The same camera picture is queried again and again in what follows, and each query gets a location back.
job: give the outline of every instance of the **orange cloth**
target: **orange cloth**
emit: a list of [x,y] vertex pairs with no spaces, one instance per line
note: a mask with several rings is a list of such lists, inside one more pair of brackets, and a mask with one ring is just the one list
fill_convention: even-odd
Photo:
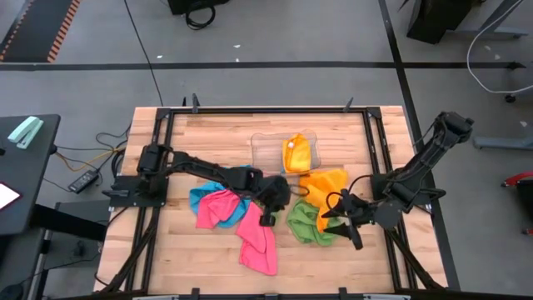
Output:
[[[330,209],[326,204],[326,197],[331,192],[340,192],[346,186],[348,173],[343,169],[331,171],[315,171],[309,176],[300,177],[300,185],[309,188],[309,194],[306,196],[306,202],[318,208],[316,218],[316,228],[320,233],[327,228],[327,218],[322,215]],[[330,206],[333,208],[339,202],[339,196],[331,195],[329,198]]]
[[297,133],[283,141],[283,168],[286,173],[308,172],[311,169],[311,145]]

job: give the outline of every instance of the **teal stapler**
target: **teal stapler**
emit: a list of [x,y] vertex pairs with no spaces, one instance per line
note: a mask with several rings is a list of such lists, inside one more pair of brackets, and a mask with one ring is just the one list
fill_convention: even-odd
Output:
[[11,143],[17,143],[17,148],[26,149],[39,132],[39,129],[41,129],[43,123],[44,121],[38,117],[27,117],[24,122],[11,132],[7,139]]

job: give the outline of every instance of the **crumpled fabric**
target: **crumpled fabric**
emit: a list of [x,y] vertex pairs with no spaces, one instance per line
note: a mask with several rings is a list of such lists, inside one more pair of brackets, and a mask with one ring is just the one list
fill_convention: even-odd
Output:
[[283,141],[282,155],[285,173],[308,172],[311,169],[311,145],[301,133]]
[[227,221],[240,201],[227,189],[206,195],[198,206],[197,228],[213,229],[220,221]]
[[242,238],[239,263],[266,275],[277,274],[276,240],[271,227],[259,225],[262,210],[250,203],[247,215],[237,228]]
[[[316,228],[318,208],[303,199],[298,199],[286,216],[286,224],[300,243],[315,242],[321,246],[331,246],[337,237],[335,234],[319,232]],[[328,227],[341,225],[336,217],[330,219]]]
[[[207,195],[209,195],[211,193],[222,191],[222,190],[225,190],[225,189],[226,188],[223,187],[218,182],[208,182],[208,183],[204,184],[201,187],[193,188],[189,192],[189,203],[191,205],[191,210],[195,214],[198,214],[202,198],[204,198],[205,196],[207,196]],[[250,199],[249,198],[240,199],[240,201],[237,204],[237,206],[235,207],[232,215],[226,221],[222,221],[221,220],[217,224],[218,227],[220,227],[220,228],[230,228],[230,227],[234,226],[237,222],[239,222],[239,220],[242,219],[242,217],[244,217],[244,215],[247,212],[247,209],[248,209],[249,205],[250,205]]]
[[[323,218],[322,215],[330,209],[326,204],[326,197],[331,192],[340,192],[346,186],[348,173],[343,169],[330,171],[315,171],[308,176],[300,177],[300,185],[309,189],[306,196],[306,202],[318,208],[318,217],[316,218],[316,228],[319,233],[323,233],[327,228],[330,218]],[[331,195],[329,197],[330,206],[333,208],[339,202],[339,196]]]

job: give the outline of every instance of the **white cable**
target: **white cable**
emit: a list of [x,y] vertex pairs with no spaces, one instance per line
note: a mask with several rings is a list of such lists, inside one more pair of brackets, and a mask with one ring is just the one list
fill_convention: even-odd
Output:
[[512,94],[512,93],[521,93],[521,92],[524,92],[524,91],[527,91],[528,89],[531,89],[533,88],[533,85],[530,85],[529,87],[524,87],[524,88],[521,88],[521,89],[518,89],[518,90],[515,90],[515,91],[493,91],[491,89],[489,89],[488,87],[486,87],[485,85],[483,85],[483,83],[481,83],[480,79],[472,72],[472,69],[470,68],[470,52],[472,50],[472,47],[474,46],[474,43],[476,43],[476,40],[483,34],[485,33],[485,31],[487,31],[489,28],[491,28],[494,24],[498,23],[502,18],[505,18],[507,16],[508,13],[510,13],[513,9],[515,9],[518,5],[520,5],[524,0],[520,0],[518,1],[517,3],[513,4],[513,6],[511,6],[505,13],[503,13],[499,18],[497,18],[493,23],[491,23],[491,25],[485,27],[483,30],[481,30],[476,37],[474,37],[474,40],[472,41],[472,43],[470,44],[470,46],[468,47],[468,53],[466,54],[466,66],[468,67],[468,72],[470,72],[470,74],[472,75],[472,77],[477,81],[477,83],[479,83],[481,85],[482,88],[484,88],[487,92],[489,93],[509,93],[509,94]]

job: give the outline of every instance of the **concrete floor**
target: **concrete floor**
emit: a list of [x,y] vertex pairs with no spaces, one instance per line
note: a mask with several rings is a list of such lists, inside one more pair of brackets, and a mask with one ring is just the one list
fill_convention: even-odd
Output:
[[[461,28],[478,27],[501,0],[475,9]],[[188,29],[170,14],[165,1],[128,0],[149,59],[156,63],[269,61],[392,62],[381,11],[376,0],[232,0],[217,8],[211,27]],[[464,62],[470,39],[446,36],[436,46],[406,37],[412,5],[386,0],[403,62]],[[0,36],[11,26],[22,0],[0,2]],[[506,26],[531,29],[533,2],[525,1]],[[533,37],[515,41],[480,41],[472,61],[531,61]],[[123,0],[82,2],[56,63],[145,63]],[[492,88],[532,84],[530,70],[476,70]],[[156,70],[166,105],[181,105],[196,93],[208,105],[404,105],[395,69],[273,68]],[[442,110],[476,120],[475,134],[520,136],[519,121],[530,121],[533,96],[503,102],[481,89],[465,69],[406,70],[422,131]],[[58,113],[62,123],[57,144],[94,147],[96,133],[121,133],[134,107],[157,106],[152,75],[139,71],[0,72],[0,115]],[[67,152],[87,160],[94,153]],[[434,170],[456,270],[464,291],[533,294],[531,237],[520,230],[530,221],[512,190],[501,181],[530,169],[528,152],[477,150],[471,143],[454,148]],[[77,174],[52,158],[46,178],[62,186]],[[103,187],[112,177],[104,170]],[[44,183],[38,202],[103,199],[100,187],[76,196]],[[56,298],[87,294],[94,269],[51,272],[46,295]]]

